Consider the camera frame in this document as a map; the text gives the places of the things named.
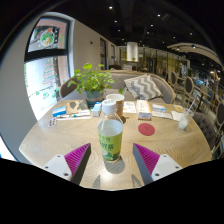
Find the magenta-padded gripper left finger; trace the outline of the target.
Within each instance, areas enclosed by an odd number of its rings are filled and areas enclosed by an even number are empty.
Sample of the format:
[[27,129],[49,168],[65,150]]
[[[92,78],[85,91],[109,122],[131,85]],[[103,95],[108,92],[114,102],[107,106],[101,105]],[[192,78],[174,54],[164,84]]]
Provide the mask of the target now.
[[91,144],[87,143],[66,155],[57,154],[43,166],[43,169],[79,185],[90,154]]

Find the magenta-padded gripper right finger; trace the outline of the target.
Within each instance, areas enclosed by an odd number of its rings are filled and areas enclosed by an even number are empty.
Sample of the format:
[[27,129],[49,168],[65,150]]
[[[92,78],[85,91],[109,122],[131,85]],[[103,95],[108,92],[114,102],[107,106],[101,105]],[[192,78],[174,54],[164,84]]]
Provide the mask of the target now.
[[182,169],[168,154],[159,155],[136,143],[133,144],[133,155],[145,185]]

